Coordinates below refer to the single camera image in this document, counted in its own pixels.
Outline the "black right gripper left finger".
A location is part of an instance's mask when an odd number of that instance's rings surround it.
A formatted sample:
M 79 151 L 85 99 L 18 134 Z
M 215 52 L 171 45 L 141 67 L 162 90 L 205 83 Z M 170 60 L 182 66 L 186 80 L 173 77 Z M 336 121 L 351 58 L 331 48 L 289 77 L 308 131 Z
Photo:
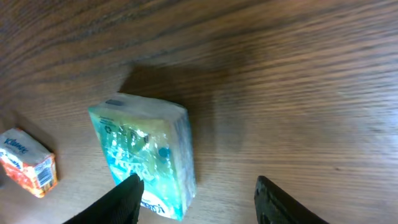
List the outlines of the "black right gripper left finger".
M 144 181 L 133 174 L 64 224 L 136 224 L 143 192 Z

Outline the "orange tissue pack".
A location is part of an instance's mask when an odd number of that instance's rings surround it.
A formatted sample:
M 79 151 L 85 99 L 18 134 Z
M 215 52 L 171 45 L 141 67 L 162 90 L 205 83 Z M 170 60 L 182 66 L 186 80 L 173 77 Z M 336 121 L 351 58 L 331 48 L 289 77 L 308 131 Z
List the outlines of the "orange tissue pack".
M 58 184 L 55 154 L 19 128 L 1 134 L 1 165 L 8 177 L 38 198 Z

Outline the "green tissue pack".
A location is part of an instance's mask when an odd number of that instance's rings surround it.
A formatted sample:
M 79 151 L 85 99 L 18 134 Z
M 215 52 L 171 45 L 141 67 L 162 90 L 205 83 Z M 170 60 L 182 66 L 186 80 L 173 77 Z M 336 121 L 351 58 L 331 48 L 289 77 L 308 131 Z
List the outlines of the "green tissue pack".
M 115 184 L 138 175 L 144 182 L 141 205 L 183 220 L 197 192 L 187 109 L 117 93 L 88 112 Z

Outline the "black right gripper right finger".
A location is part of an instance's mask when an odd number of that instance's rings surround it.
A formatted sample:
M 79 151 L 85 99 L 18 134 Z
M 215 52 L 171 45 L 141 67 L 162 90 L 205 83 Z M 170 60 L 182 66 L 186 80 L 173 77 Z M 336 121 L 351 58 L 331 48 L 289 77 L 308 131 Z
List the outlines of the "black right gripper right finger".
M 254 204 L 258 224 L 328 224 L 263 175 L 256 181 Z

